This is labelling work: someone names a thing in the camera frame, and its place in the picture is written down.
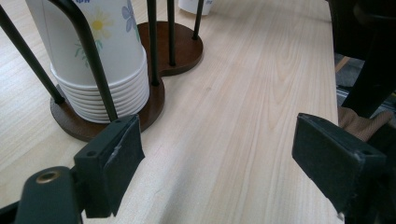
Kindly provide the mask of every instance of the paper cup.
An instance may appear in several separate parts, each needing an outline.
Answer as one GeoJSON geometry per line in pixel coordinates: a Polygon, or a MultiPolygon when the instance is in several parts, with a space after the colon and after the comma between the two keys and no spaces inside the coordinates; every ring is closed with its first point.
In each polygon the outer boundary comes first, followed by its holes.
{"type": "MultiPolygon", "coordinates": [[[[203,16],[209,14],[212,4],[213,0],[204,0],[204,7],[202,8],[203,16]]],[[[198,9],[198,0],[178,0],[178,7],[190,13],[196,14],[198,9]]]]}
{"type": "MultiPolygon", "coordinates": [[[[149,98],[149,78],[131,0],[73,2],[90,25],[118,116],[137,113],[149,98]]],[[[108,122],[72,22],[48,0],[26,3],[49,54],[51,71],[71,106],[86,120],[108,122]]]]}

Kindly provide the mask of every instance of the black metal rod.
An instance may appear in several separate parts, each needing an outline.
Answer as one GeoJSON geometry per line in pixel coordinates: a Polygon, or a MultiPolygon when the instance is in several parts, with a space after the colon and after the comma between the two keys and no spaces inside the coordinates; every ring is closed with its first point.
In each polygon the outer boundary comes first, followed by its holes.
{"type": "Polygon", "coordinates": [[[168,0],[167,3],[169,24],[169,64],[171,66],[175,66],[175,0],[168,0]]]}
{"type": "Polygon", "coordinates": [[[88,63],[98,86],[100,95],[106,108],[106,112],[110,121],[118,118],[117,111],[111,97],[110,89],[107,84],[105,71],[103,70],[102,62],[100,61],[99,53],[97,51],[95,41],[93,39],[90,25],[82,14],[81,10],[69,0],[49,0],[52,4],[58,7],[72,22],[81,45],[84,48],[85,54],[88,58],[88,63]]]}
{"type": "Polygon", "coordinates": [[[55,101],[55,104],[61,104],[64,102],[64,98],[58,92],[56,87],[53,85],[47,73],[44,71],[40,62],[37,60],[33,52],[30,50],[29,46],[23,40],[23,37],[18,32],[15,25],[12,23],[11,19],[4,11],[2,6],[0,5],[0,26],[3,28],[6,35],[9,37],[11,42],[20,52],[24,60],[29,64],[32,70],[35,72],[35,75],[40,79],[41,83],[47,89],[49,94],[55,101]]]}
{"type": "Polygon", "coordinates": [[[204,0],[199,0],[197,8],[197,17],[195,18],[194,34],[192,39],[198,39],[199,26],[201,25],[202,9],[204,8],[204,0]]]}
{"type": "Polygon", "coordinates": [[[158,77],[158,48],[157,48],[157,2],[148,0],[148,33],[151,58],[151,85],[160,85],[158,77]]]}

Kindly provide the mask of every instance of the wooden base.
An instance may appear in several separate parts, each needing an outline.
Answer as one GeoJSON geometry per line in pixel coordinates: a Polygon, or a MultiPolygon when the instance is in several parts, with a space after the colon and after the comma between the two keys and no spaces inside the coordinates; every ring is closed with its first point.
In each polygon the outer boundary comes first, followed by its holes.
{"type": "MultiPolygon", "coordinates": [[[[140,130],[145,131],[161,114],[163,111],[163,104],[165,102],[165,88],[163,87],[163,81],[155,87],[149,86],[149,98],[146,105],[137,113],[140,119],[140,130]]],[[[61,95],[64,97],[65,102],[57,105],[51,98],[50,100],[50,111],[52,116],[58,122],[59,126],[71,136],[89,142],[99,132],[101,132],[107,124],[93,123],[82,119],[70,105],[67,98],[64,96],[61,88],[56,87],[61,95]]]]}
{"type": "MultiPolygon", "coordinates": [[[[157,26],[157,41],[158,41],[158,72],[160,77],[174,76],[184,73],[192,69],[201,60],[204,51],[204,44],[201,38],[197,40],[192,39],[193,30],[175,24],[175,51],[176,51],[176,65],[169,65],[169,45],[168,45],[168,22],[158,21],[157,26]]],[[[149,52],[149,24],[142,23],[138,25],[142,45],[146,52],[149,52]]],[[[148,64],[151,64],[151,59],[148,55],[148,64]]],[[[151,71],[148,67],[148,79],[151,83],[151,71]]],[[[50,110],[52,116],[61,126],[61,128],[71,136],[82,140],[90,141],[99,132],[101,132],[107,124],[98,124],[82,119],[73,110],[72,106],[64,96],[61,88],[57,86],[61,95],[65,98],[65,102],[57,105],[54,100],[50,100],[50,110]]],[[[149,98],[143,109],[138,112],[140,118],[141,132],[145,131],[161,114],[165,101],[165,89],[163,81],[160,79],[159,86],[149,87],[149,98]]]]}
{"type": "MultiPolygon", "coordinates": [[[[158,45],[158,73],[160,77],[169,77],[178,75],[192,69],[200,62],[204,51],[204,43],[198,36],[193,40],[193,30],[175,23],[175,61],[176,65],[169,64],[169,33],[168,22],[157,21],[157,45],[158,45]]],[[[151,62],[149,56],[149,23],[137,25],[139,29],[142,45],[148,53],[148,62],[151,62]]]]}

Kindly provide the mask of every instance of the light wood surface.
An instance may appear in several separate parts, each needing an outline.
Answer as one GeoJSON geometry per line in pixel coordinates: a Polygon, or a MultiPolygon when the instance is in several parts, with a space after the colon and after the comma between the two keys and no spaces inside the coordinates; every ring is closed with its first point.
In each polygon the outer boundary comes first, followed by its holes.
{"type": "MultiPolygon", "coordinates": [[[[0,3],[50,73],[24,1],[0,3]]],[[[147,21],[146,1],[133,5],[137,22],[147,21]]],[[[194,16],[176,7],[176,22],[193,28],[194,16]]],[[[119,214],[85,222],[342,223],[291,157],[299,112],[337,121],[327,2],[216,0],[200,37],[201,62],[163,79],[164,110],[142,133],[146,158],[119,214]]],[[[35,172],[72,167],[85,143],[54,121],[50,96],[2,30],[0,83],[3,207],[35,172]]]]}

